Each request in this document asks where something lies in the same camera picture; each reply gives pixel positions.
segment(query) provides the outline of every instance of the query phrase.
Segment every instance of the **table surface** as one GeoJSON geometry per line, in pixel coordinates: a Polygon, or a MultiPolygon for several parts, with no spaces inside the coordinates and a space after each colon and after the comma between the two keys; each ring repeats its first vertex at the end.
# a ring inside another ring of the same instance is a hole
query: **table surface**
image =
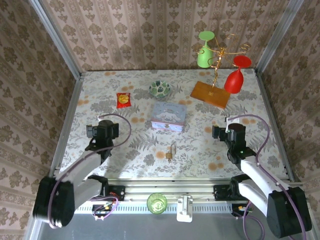
{"type": "MultiPolygon", "coordinates": [[[[220,69],[217,87],[223,88],[225,79],[233,69],[220,69]]],[[[126,117],[132,126],[128,142],[114,148],[100,167],[90,174],[107,178],[141,177],[197,177],[230,178],[241,174],[227,158],[224,142],[212,138],[212,125],[225,127],[229,115],[255,114],[270,120],[253,69],[243,69],[244,84],[238,94],[232,94],[225,109],[215,107],[190,97],[197,81],[211,84],[214,70],[141,70],[87,72],[74,114],[61,171],[77,160],[89,144],[86,125],[97,125],[97,116],[117,113],[126,117]],[[154,98],[148,91],[151,82],[163,80],[171,85],[171,92],[160,101],[187,106],[183,132],[152,129],[150,121],[154,98]],[[116,108],[116,93],[130,93],[131,107],[116,108]],[[169,164],[166,153],[176,144],[176,154],[169,164]]],[[[128,136],[129,127],[117,117],[109,120],[119,123],[121,143],[128,136]]],[[[240,123],[246,126],[247,146],[257,151],[267,135],[266,127],[257,119],[244,117],[240,123]]],[[[286,178],[286,170],[279,153],[274,133],[262,150],[260,161],[280,178],[286,178]]]]}

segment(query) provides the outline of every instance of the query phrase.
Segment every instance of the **ceramic bowl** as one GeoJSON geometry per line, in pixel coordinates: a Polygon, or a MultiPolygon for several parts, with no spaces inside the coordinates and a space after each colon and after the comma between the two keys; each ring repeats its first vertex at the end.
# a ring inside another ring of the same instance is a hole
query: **ceramic bowl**
{"type": "Polygon", "coordinates": [[[166,81],[154,81],[149,86],[149,92],[156,98],[167,96],[170,90],[170,85],[166,81]]]}

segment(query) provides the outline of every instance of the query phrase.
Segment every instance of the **gold mug tree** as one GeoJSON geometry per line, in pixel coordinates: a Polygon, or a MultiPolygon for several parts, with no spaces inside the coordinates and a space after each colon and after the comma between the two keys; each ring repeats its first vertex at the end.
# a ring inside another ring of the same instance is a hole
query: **gold mug tree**
{"type": "MultiPolygon", "coordinates": [[[[194,86],[194,89],[190,96],[205,103],[224,109],[227,105],[230,94],[237,94],[241,90],[242,84],[244,82],[244,76],[241,73],[241,68],[248,68],[251,65],[250,58],[244,55],[236,56],[233,59],[234,63],[232,63],[228,59],[228,57],[230,55],[245,54],[250,46],[247,44],[243,44],[240,47],[243,51],[227,52],[227,48],[219,46],[218,40],[212,31],[200,32],[199,38],[205,42],[198,52],[197,64],[201,68],[214,68],[214,80],[212,85],[198,81],[194,86]],[[212,39],[215,39],[218,50],[213,50],[208,46],[208,41],[212,39]],[[220,68],[223,58],[231,65],[238,67],[236,71],[232,72],[228,76],[224,85],[224,89],[215,86],[218,80],[218,69],[220,68]]],[[[226,38],[233,38],[233,41],[231,42],[231,46],[229,48],[234,46],[234,44],[238,41],[237,36],[232,33],[228,34],[226,38]]]]}

